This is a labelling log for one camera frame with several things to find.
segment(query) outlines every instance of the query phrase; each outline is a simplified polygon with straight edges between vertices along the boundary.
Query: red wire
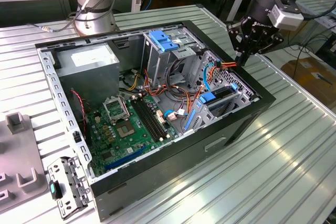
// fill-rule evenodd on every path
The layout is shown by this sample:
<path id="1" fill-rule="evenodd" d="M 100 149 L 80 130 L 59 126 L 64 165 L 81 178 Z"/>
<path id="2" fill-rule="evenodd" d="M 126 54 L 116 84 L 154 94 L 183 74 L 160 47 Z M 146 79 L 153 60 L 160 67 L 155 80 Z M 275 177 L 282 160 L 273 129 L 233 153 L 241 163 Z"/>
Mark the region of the red wire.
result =
<path id="1" fill-rule="evenodd" d="M 77 98 L 80 102 L 80 106 L 82 107 L 82 114 L 83 114 L 83 121 L 84 121 L 84 132 L 85 132 L 86 131 L 86 122 L 85 122 L 85 111 L 84 111 L 82 98 L 80 97 L 80 95 L 75 90 L 71 90 L 71 92 L 74 93 L 77 96 Z"/>

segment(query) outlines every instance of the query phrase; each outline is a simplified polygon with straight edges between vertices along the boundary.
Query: connector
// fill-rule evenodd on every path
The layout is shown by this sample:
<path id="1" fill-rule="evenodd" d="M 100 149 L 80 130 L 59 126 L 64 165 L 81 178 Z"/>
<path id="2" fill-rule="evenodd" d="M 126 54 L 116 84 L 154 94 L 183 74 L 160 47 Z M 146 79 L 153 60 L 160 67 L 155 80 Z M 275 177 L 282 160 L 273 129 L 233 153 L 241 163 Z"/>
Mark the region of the connector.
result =
<path id="1" fill-rule="evenodd" d="M 170 114 L 167 116 L 167 118 L 168 118 L 170 121 L 174 121 L 174 120 L 177 119 L 175 113 L 170 113 Z"/>
<path id="2" fill-rule="evenodd" d="M 216 67 L 221 68 L 222 67 L 222 63 L 220 60 L 216 60 Z"/>

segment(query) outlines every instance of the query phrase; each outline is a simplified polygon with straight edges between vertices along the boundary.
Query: blue plastic clip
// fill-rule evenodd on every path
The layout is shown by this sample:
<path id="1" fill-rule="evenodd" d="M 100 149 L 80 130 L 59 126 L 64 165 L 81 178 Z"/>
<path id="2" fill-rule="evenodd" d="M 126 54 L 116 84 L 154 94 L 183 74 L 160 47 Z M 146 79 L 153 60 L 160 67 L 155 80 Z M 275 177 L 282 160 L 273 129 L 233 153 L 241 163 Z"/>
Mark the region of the blue plastic clip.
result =
<path id="1" fill-rule="evenodd" d="M 149 36 L 163 52 L 178 49 L 178 45 L 174 44 L 170 40 L 170 37 L 166 35 L 163 31 L 150 31 Z"/>
<path id="2" fill-rule="evenodd" d="M 199 100 L 201 101 L 201 103 L 206 103 L 208 101 L 211 101 L 211 100 L 214 100 L 216 97 L 211 93 L 211 92 L 208 92 L 208 93 L 205 93 L 205 94 L 202 94 L 200 97 L 199 97 Z"/>
<path id="3" fill-rule="evenodd" d="M 231 87 L 234 91 L 237 91 L 238 90 L 238 85 L 235 84 L 235 83 L 231 83 Z"/>

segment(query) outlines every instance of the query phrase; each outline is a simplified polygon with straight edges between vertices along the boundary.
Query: metal bracket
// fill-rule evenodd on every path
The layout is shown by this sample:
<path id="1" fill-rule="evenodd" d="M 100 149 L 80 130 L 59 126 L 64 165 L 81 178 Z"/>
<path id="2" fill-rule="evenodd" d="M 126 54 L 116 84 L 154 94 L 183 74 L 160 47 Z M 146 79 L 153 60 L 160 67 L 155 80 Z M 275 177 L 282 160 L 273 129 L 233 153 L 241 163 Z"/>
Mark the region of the metal bracket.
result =
<path id="1" fill-rule="evenodd" d="M 0 204 L 8 203 L 9 201 L 15 198 L 14 194 L 12 194 L 8 190 L 0 191 Z"/>
<path id="2" fill-rule="evenodd" d="M 12 134 L 16 134 L 27 129 L 26 122 L 20 112 L 6 115 L 6 124 Z"/>
<path id="3" fill-rule="evenodd" d="M 40 187 L 41 181 L 40 181 L 40 175 L 36 172 L 36 170 L 32 167 L 31 168 L 33 178 L 29 180 L 28 178 L 23 178 L 20 173 L 17 173 L 16 181 L 17 181 L 17 187 L 21 188 L 22 191 L 25 193 L 29 193 L 31 191 L 36 190 Z"/>
<path id="4" fill-rule="evenodd" d="M 56 200 L 63 220 L 83 210 L 93 200 L 91 189 L 77 156 L 59 158 L 48 166 L 48 172 L 52 182 L 57 183 L 58 190 L 61 191 L 61 197 Z M 52 186 L 51 193 L 54 194 L 56 189 Z"/>

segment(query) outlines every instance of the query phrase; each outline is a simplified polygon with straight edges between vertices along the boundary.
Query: metal workbench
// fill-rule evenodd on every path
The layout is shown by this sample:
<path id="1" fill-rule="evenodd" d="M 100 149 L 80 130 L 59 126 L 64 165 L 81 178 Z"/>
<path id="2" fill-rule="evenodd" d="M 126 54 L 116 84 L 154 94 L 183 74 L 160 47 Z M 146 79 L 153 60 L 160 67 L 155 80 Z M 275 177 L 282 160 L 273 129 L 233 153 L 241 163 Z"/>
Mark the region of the metal workbench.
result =
<path id="1" fill-rule="evenodd" d="M 297 0 L 297 4 L 301 7 L 301 10 L 305 13 L 316 15 L 327 11 L 336 0 Z M 315 19 L 318 23 L 326 28 L 331 28 L 332 32 L 336 33 L 336 19 L 330 15 Z"/>
<path id="2" fill-rule="evenodd" d="M 205 9 L 186 6 L 116 15 L 121 29 L 185 19 L 234 56 L 224 25 Z M 76 37 L 73 28 L 55 34 L 29 26 L 0 29 L 0 115 L 19 110 L 31 116 L 45 170 L 73 151 L 34 44 L 69 37 Z M 251 57 L 245 69 L 276 97 L 272 107 L 237 142 L 105 223 L 325 220 L 336 206 L 335 115 L 262 56 Z M 0 215 L 0 223 L 23 222 L 61 223 L 50 192 Z M 67 222 L 98 223 L 92 202 Z"/>

